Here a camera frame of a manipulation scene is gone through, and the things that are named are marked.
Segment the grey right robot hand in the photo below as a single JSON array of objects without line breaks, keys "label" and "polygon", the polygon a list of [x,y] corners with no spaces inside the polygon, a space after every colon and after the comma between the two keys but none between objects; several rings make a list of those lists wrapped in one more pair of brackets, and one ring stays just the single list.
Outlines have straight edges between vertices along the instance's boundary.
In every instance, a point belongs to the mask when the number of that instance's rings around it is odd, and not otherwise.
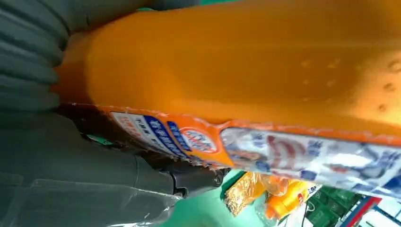
[{"label": "grey right robot hand", "polygon": [[54,112],[0,113],[0,224],[3,227],[155,227],[175,204],[218,188],[210,170],[83,138]]}]

